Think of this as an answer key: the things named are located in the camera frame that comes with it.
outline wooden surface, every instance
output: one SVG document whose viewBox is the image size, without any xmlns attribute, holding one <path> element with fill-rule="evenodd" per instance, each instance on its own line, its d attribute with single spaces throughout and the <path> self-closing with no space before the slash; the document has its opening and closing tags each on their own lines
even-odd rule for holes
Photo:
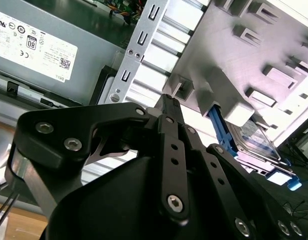
<svg viewBox="0 0 308 240">
<path fill-rule="evenodd" d="M 5 240 L 38 240 L 47 225 L 45 216 L 18 208 L 12 208 L 8 217 Z"/>
<path fill-rule="evenodd" d="M 6 125 L 6 124 L 4 124 L 2 122 L 0 122 L 0 128 L 9 131 L 12 134 L 15 133 L 15 128 L 13 128 L 12 126 Z"/>
</svg>

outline wire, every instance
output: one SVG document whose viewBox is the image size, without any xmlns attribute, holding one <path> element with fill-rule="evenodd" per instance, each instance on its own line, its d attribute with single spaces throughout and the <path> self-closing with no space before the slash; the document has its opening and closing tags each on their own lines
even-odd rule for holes
<svg viewBox="0 0 308 240">
<path fill-rule="evenodd" d="M 297 211 L 295 211 L 297 208 L 299 208 L 302 204 L 304 204 L 305 203 L 305 200 L 303 200 L 303 201 L 301 201 L 298 205 L 296 205 L 296 207 L 293 207 L 291 204 L 290 204 L 290 202 L 285 202 L 283 205 L 282 205 L 282 207 L 284 207 L 285 205 L 289 205 L 289 207 L 290 207 L 290 209 L 291 209 L 291 215 L 292 215 L 292 217 L 293 218 L 295 218 L 295 220 L 300 220 L 300 219 L 303 219 L 303 218 L 305 218 L 307 215 L 308 215 L 308 213 L 303 213 L 301 216 L 295 216 L 295 213 L 297 213 L 297 214 L 301 214 L 301 213 L 299 213 L 299 212 L 297 212 Z"/>
</svg>

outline black cable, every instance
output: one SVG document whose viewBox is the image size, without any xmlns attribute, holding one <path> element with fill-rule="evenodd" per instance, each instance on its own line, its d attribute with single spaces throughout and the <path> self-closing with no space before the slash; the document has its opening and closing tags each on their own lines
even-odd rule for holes
<svg viewBox="0 0 308 240">
<path fill-rule="evenodd" d="M 0 184 L 0 189 L 3 188 L 3 187 L 5 187 L 5 186 L 7 186 L 7 185 L 8 185 L 7 182 L 4 182 L 3 184 Z"/>
<path fill-rule="evenodd" d="M 10 199 L 12 198 L 13 193 L 11 193 L 9 195 L 9 197 L 7 198 L 7 200 L 4 202 L 4 204 L 0 207 L 0 213 L 4 210 L 4 208 L 6 207 L 6 205 L 9 203 Z"/>
<path fill-rule="evenodd" d="M 3 224 L 4 220 L 6 219 L 6 217 L 8 216 L 10 210 L 12 209 L 13 205 L 15 204 L 17 198 L 19 197 L 19 194 L 15 193 L 15 197 L 12 200 L 12 202 L 9 204 L 8 208 L 6 209 L 6 211 L 4 212 L 4 214 L 2 215 L 2 217 L 0 218 L 0 226 Z"/>
<path fill-rule="evenodd" d="M 285 202 L 283 205 L 282 205 L 282 207 L 284 207 L 285 205 L 289 205 L 289 207 L 290 207 L 290 210 L 291 210 L 291 215 L 292 215 L 292 217 L 293 218 L 295 218 L 295 220 L 300 220 L 300 219 L 303 219 L 303 218 L 305 218 L 307 215 L 308 215 L 308 213 L 304 213 L 303 215 L 301 215 L 301 216 L 295 216 L 295 213 L 297 213 L 297 214 L 300 214 L 299 212 L 296 212 L 295 210 L 297 209 L 297 208 L 299 208 L 302 204 L 304 204 L 305 203 L 305 200 L 302 200 L 296 207 L 293 207 L 292 205 L 291 205 L 291 203 L 290 202 Z"/>
</svg>

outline mounting hole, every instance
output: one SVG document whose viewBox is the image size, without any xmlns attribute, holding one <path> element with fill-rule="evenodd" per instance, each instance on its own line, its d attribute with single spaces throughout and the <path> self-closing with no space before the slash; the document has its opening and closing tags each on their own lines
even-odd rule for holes
<svg viewBox="0 0 308 240">
<path fill-rule="evenodd" d="M 217 168 L 217 165 L 214 162 L 211 162 L 210 164 L 213 166 L 213 168 Z"/>
<path fill-rule="evenodd" d="M 110 95 L 110 101 L 112 101 L 113 103 L 118 103 L 119 102 L 119 96 L 115 93 Z"/>
<path fill-rule="evenodd" d="M 167 120 L 169 123 L 171 123 L 171 124 L 173 124 L 173 123 L 174 123 L 174 120 L 173 120 L 173 119 L 171 119 L 170 117 L 166 117 L 166 120 Z"/>
<path fill-rule="evenodd" d="M 217 179 L 217 180 L 218 180 L 218 182 L 219 182 L 220 184 L 222 184 L 222 185 L 224 185 L 224 184 L 225 184 L 225 182 L 224 182 L 224 180 L 223 180 L 223 179 L 219 178 L 219 179 Z"/>
<path fill-rule="evenodd" d="M 176 159 L 174 159 L 174 158 L 172 158 L 172 163 L 173 163 L 174 165 L 178 165 L 178 161 L 177 161 Z"/>
<path fill-rule="evenodd" d="M 175 144 L 172 144 L 172 148 L 173 148 L 174 150 L 178 150 L 178 147 L 177 147 Z"/>
<path fill-rule="evenodd" d="M 145 115 L 144 111 L 139 108 L 136 108 L 136 113 L 138 113 L 139 115 Z"/>
</svg>

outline silver screw head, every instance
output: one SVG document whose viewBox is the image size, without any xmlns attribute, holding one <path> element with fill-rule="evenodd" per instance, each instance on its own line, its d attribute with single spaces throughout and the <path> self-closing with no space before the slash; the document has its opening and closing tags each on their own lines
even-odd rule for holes
<svg viewBox="0 0 308 240">
<path fill-rule="evenodd" d="M 64 141 L 65 148 L 77 152 L 82 148 L 82 143 L 76 138 L 70 137 Z"/>
<path fill-rule="evenodd" d="M 170 117 L 166 117 L 166 120 L 167 120 L 169 123 L 171 123 L 171 124 L 173 124 L 173 123 L 174 123 L 174 120 L 173 120 L 173 119 L 171 119 Z"/>
<path fill-rule="evenodd" d="M 215 148 L 216 148 L 216 150 L 217 150 L 220 154 L 223 154 L 223 153 L 224 153 L 224 150 L 223 150 L 221 147 L 216 146 Z"/>
<path fill-rule="evenodd" d="M 243 236 L 249 237 L 249 235 L 250 235 L 249 229 L 248 229 L 246 223 L 244 223 L 243 220 L 236 218 L 235 219 L 235 225 L 236 225 L 237 229 L 240 231 L 240 233 L 243 234 Z"/>
<path fill-rule="evenodd" d="M 292 227 L 292 229 L 297 235 L 302 236 L 302 231 L 299 229 L 299 227 L 295 223 L 291 221 L 290 226 Z"/>
<path fill-rule="evenodd" d="M 36 130 L 42 134 L 50 134 L 54 131 L 54 127 L 48 122 L 39 122 L 36 124 Z"/>
<path fill-rule="evenodd" d="M 144 111 L 139 108 L 136 109 L 136 113 L 138 113 L 139 115 L 145 115 Z"/>
<path fill-rule="evenodd" d="M 279 229 L 287 236 L 289 236 L 289 230 L 288 228 L 285 226 L 284 223 L 282 223 L 281 221 L 277 222 Z"/>
<path fill-rule="evenodd" d="M 175 196 L 175 195 L 169 195 L 168 198 L 167 198 L 167 202 L 168 202 L 168 205 L 170 206 L 170 208 L 178 213 L 178 212 L 181 212 L 183 211 L 183 203 L 182 201 L 179 199 L 178 196 Z"/>
<path fill-rule="evenodd" d="M 194 128 L 192 128 L 191 126 L 188 128 L 188 130 L 190 131 L 191 134 L 195 134 L 196 131 Z"/>
</svg>

